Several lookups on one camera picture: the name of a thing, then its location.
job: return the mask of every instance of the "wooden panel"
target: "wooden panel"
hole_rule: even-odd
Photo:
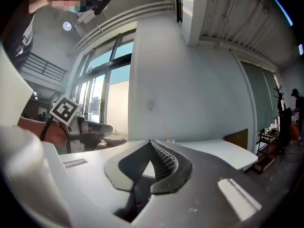
[[[247,150],[248,129],[246,128],[242,131],[227,135],[225,136],[224,140]]]

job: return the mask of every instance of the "white wall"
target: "white wall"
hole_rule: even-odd
[[[106,123],[118,133],[128,134],[128,91],[129,81],[109,87]]]
[[[304,96],[304,60],[301,58],[293,65],[279,72],[284,88],[284,98],[286,107],[295,109],[295,97],[291,96],[296,88]]]
[[[45,6],[36,14],[33,24],[34,38],[32,52],[56,66],[68,71],[71,58],[67,53],[80,40],[80,35],[74,29],[78,16],[71,12]],[[63,23],[69,21],[73,28],[63,30]]]
[[[129,140],[200,141],[248,128],[253,115],[239,66],[228,50],[187,47],[175,16],[138,22],[130,71]]]

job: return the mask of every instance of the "white table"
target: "white table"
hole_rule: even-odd
[[[176,144],[217,156],[235,169],[241,171],[245,171],[257,162],[257,156],[253,153],[222,139],[199,142],[177,142]],[[151,162],[149,162],[143,174],[145,176],[155,177]]]

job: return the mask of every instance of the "white plastic part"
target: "white plastic part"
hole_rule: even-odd
[[[16,126],[32,94],[0,43],[0,125]]]
[[[253,216],[262,208],[249,193],[232,179],[220,180],[218,187],[241,221]]]
[[[199,142],[177,142],[177,144],[217,156],[240,171],[246,170],[257,162],[257,156],[255,154],[222,139]]]

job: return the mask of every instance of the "metal railing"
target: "metal railing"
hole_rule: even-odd
[[[56,81],[62,82],[66,70],[44,60],[43,58],[31,53],[25,62],[24,66],[36,73],[47,76]]]

